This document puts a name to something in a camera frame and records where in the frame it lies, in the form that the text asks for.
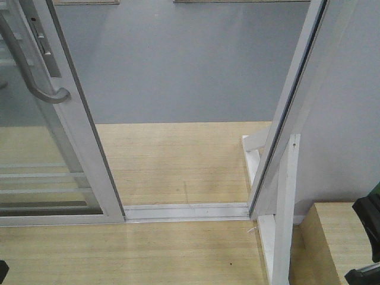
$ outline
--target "wall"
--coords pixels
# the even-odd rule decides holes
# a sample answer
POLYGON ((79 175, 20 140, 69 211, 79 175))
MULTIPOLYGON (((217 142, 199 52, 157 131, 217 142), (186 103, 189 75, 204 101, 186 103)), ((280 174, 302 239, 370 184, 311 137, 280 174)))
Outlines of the wall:
POLYGON ((96 123, 270 121, 309 3, 56 7, 96 123))
POLYGON ((359 1, 319 89, 301 133, 296 214, 380 180, 379 14, 380 2, 359 1))

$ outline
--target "door handle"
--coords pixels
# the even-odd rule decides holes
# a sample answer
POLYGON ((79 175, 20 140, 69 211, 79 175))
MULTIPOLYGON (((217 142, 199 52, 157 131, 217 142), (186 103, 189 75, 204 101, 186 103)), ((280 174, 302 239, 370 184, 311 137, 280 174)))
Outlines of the door handle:
POLYGON ((61 87, 58 91, 54 91, 53 94, 47 94, 42 91, 36 84, 33 74, 31 73, 29 64, 25 57, 21 46, 19 45, 17 39, 15 38, 11 27, 8 25, 4 16, 0 13, 0 34, 2 35, 5 43, 8 46, 11 55, 13 56, 18 69, 20 70, 21 76, 23 77, 25 84, 31 94, 33 94, 38 99, 51 103, 58 104, 65 101, 69 96, 70 92, 61 87))

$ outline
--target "light wood flooring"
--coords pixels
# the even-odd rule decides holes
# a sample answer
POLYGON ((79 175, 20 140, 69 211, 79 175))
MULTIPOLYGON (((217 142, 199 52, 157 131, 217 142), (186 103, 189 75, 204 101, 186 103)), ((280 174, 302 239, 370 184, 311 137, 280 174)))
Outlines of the light wood flooring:
POLYGON ((124 205, 246 202, 241 143, 271 122, 97 125, 124 205))
POLYGON ((4 285, 266 284, 251 221, 0 228, 4 285))

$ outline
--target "glass door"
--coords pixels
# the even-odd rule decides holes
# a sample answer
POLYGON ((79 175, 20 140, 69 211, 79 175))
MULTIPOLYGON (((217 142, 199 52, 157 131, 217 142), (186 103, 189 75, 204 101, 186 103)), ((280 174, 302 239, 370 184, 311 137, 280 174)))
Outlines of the glass door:
POLYGON ((123 222, 51 1, 0 1, 0 225, 123 222))

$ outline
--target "white trim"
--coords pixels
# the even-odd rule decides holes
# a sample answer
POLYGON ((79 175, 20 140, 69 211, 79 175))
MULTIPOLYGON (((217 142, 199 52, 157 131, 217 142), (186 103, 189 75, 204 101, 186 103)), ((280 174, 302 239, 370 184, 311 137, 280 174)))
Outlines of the white trim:
POLYGON ((124 206, 127 223, 249 220, 246 203, 124 206))
POLYGON ((252 187, 252 184, 255 180, 257 167, 259 166, 259 162, 260 162, 259 151, 258 150, 252 150, 252 151, 244 150, 244 159, 245 159, 245 165, 246 165, 248 179, 249 179, 249 186, 252 187))
POLYGON ((86 175, 83 172, 68 172, 68 173, 8 173, 0 174, 0 179, 14 179, 14 178, 62 178, 62 177, 74 177, 85 178, 86 175))
POLYGON ((57 211, 57 210, 90 210, 89 206, 42 206, 42 207, 0 207, 1 212, 14 211, 57 211))
POLYGON ((0 189, 0 194, 42 194, 42 193, 92 193, 91 188, 56 188, 56 189, 0 189))
POLYGON ((4 179, 2 184, 30 184, 30 183, 66 183, 73 182, 75 177, 63 176, 63 177, 39 177, 39 178, 22 178, 22 179, 4 179))
POLYGON ((291 135, 278 169, 277 212, 271 285, 289 284, 300 135, 291 135))
POLYGON ((270 126, 255 132, 252 135, 243 136, 243 149, 245 151, 258 150, 267 141, 270 126))
POLYGON ((0 164, 0 168, 40 168, 40 167, 66 167, 65 163, 11 163, 0 164))
POLYGON ((0 217, 0 227, 58 226, 64 224, 113 224, 106 215, 0 217))
POLYGON ((262 254, 264 256, 265 268, 269 285, 272 285, 273 258, 274 258, 274 235, 276 223, 273 215, 263 215, 257 217, 257 225, 260 233, 262 254))

